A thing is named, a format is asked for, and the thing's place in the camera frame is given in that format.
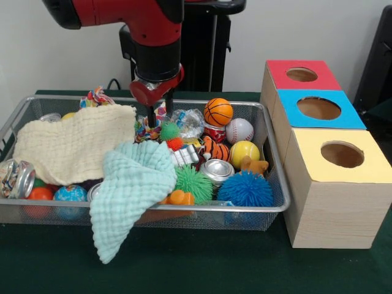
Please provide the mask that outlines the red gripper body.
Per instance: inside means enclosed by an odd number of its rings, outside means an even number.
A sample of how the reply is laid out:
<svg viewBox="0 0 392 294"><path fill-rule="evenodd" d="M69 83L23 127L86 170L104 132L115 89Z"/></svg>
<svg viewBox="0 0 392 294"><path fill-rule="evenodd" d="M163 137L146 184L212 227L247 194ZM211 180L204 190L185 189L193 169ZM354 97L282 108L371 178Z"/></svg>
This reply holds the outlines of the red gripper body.
<svg viewBox="0 0 392 294"><path fill-rule="evenodd" d="M130 83L129 89L136 100L145 106L153 106L164 95L175 89L184 78L184 69L179 64L179 72L171 79L165 81L148 81L135 74L135 80Z"/></svg>

